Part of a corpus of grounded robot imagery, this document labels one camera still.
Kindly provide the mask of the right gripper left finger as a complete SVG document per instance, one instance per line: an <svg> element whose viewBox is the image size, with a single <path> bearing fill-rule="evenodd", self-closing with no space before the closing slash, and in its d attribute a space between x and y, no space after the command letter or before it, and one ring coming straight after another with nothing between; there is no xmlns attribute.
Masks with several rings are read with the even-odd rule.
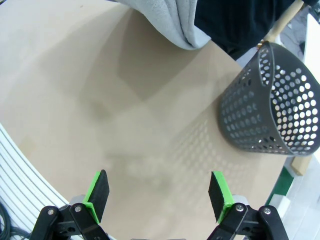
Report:
<svg viewBox="0 0 320 240"><path fill-rule="evenodd" d="M96 172L88 192L80 202L63 207L45 206L40 211L31 233L32 240L108 240L100 226L110 193L107 172Z"/></svg>

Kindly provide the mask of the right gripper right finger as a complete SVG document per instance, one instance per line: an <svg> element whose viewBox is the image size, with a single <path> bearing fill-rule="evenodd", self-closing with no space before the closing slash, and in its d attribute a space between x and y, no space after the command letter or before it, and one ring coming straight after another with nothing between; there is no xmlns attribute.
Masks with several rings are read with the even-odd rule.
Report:
<svg viewBox="0 0 320 240"><path fill-rule="evenodd" d="M218 225L209 240L233 240L237 235L249 240L287 240L289 237L277 209L263 205L258 210L235 202L221 171L213 171L208 195Z"/></svg>

